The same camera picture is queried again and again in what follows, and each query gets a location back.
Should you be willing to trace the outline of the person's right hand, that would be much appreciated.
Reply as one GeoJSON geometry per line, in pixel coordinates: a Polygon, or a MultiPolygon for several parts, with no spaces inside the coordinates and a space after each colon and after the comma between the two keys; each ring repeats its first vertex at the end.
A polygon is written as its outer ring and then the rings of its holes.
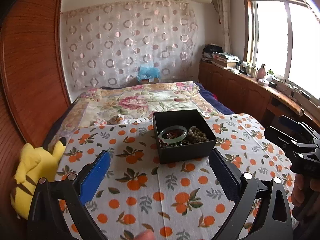
{"type": "Polygon", "coordinates": [[[303,217],[301,214],[301,206],[306,200],[306,193],[308,190],[319,192],[319,179],[309,179],[301,174],[296,174],[291,200],[292,204],[295,206],[292,214],[298,221],[301,221],[303,217]]]}

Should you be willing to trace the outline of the person's left hand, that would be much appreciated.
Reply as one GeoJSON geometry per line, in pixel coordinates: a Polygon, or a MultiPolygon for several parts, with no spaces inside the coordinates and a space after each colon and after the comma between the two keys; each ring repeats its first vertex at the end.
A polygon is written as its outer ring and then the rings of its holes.
{"type": "Polygon", "coordinates": [[[134,237],[133,240],[155,240],[152,230],[145,230],[134,237]]]}

